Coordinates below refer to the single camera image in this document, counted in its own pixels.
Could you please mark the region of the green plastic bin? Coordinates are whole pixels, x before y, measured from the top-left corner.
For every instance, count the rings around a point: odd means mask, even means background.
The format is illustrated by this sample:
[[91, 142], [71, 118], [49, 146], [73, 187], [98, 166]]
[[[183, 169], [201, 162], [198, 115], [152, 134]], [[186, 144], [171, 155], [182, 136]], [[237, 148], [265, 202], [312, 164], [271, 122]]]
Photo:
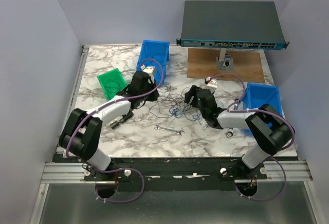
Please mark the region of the green plastic bin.
[[117, 92], [127, 87], [127, 83], [118, 68], [98, 75], [97, 79], [108, 101], [111, 100]]

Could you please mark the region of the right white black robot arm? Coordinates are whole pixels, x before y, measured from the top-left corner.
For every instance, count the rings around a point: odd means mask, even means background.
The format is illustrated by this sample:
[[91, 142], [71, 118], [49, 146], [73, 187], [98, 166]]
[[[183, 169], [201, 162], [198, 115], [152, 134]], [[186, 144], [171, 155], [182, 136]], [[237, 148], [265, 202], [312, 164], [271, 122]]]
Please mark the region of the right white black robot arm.
[[236, 172], [241, 178], [249, 178], [261, 162], [294, 142], [295, 130], [269, 104], [251, 110], [220, 108], [211, 90], [195, 85], [185, 93], [185, 103], [197, 107], [211, 128], [239, 128], [251, 131], [256, 144], [241, 157], [241, 163], [236, 166]]

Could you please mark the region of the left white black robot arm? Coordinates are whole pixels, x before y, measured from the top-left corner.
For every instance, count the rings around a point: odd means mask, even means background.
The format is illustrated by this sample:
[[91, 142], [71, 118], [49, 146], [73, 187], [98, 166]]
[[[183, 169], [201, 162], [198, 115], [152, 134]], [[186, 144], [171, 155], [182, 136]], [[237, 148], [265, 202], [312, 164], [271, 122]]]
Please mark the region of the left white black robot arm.
[[99, 149], [102, 126], [128, 115], [143, 102], [156, 101], [159, 93], [155, 89], [155, 74], [154, 66], [136, 71], [131, 83], [110, 101], [90, 110], [74, 109], [66, 121], [58, 145], [67, 153], [96, 167], [96, 174], [102, 180], [111, 179], [114, 174], [111, 158]]

